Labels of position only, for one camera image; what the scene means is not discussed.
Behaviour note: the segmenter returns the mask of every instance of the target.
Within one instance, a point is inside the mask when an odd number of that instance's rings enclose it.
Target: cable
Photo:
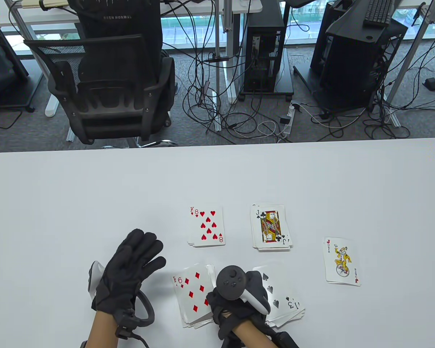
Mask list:
[[[0,108],[0,111],[19,112],[18,116],[17,116],[16,119],[12,122],[12,124],[10,124],[10,125],[7,126],[7,127],[1,127],[1,126],[0,126],[0,129],[10,129],[11,127],[14,126],[14,124],[19,120],[19,118],[20,118],[21,115],[22,115],[22,110],[18,110],[18,109],[12,109],[12,108],[10,108],[10,109],[8,109],[8,108]]]

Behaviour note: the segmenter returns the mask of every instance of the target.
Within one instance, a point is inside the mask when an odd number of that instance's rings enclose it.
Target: spade card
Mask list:
[[[358,250],[352,240],[325,237],[322,250],[327,282],[361,285]]]
[[[271,306],[271,312],[267,315],[267,321],[273,321],[304,310],[300,305],[300,300],[294,289],[287,283],[288,274],[284,272],[283,265],[279,262],[271,263],[267,266],[255,267],[253,270],[261,273],[262,285],[268,293],[268,301]]]
[[[172,281],[186,323],[193,324],[211,314],[206,295],[214,287],[206,265],[197,264],[186,268],[173,275]]]
[[[190,235],[188,243],[194,247],[225,245],[222,208],[217,206],[189,207]]]

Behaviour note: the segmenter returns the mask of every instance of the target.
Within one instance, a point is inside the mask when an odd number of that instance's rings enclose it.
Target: white table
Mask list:
[[[201,202],[223,206],[226,246],[187,244]],[[254,202],[285,204],[290,252],[251,247]],[[435,139],[0,154],[0,347],[78,348],[94,316],[88,269],[135,227],[167,259],[142,286],[150,347],[221,345],[214,324],[181,327],[173,272],[272,260],[306,305],[284,327],[301,348],[435,347]],[[361,287],[326,282],[324,236],[356,241]]]

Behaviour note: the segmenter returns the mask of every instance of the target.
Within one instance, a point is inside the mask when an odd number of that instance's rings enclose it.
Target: card deck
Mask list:
[[[206,295],[216,286],[214,267],[196,264],[176,273],[171,279],[183,327],[199,328],[212,322],[211,307]]]
[[[322,250],[327,282],[361,285],[358,250],[352,240],[325,237]]]
[[[225,245],[222,208],[216,206],[192,206],[188,211],[190,235],[188,243],[193,247]]]
[[[285,269],[280,262],[255,267],[253,270],[261,273],[262,283],[268,293],[271,312],[266,316],[269,325],[280,327],[290,320],[297,320],[304,315],[304,307],[294,289],[287,285]]]
[[[255,203],[251,207],[253,247],[259,250],[290,250],[293,245],[281,204]]]

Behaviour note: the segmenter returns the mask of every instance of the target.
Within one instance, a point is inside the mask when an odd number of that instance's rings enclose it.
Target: power strip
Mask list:
[[[289,111],[287,113],[287,117],[284,117],[287,119],[290,118],[289,123],[285,123],[283,129],[283,133],[286,134],[287,136],[289,136],[290,133],[292,132],[293,119],[295,118],[296,109],[300,110],[300,106],[294,100],[292,100],[289,105]]]

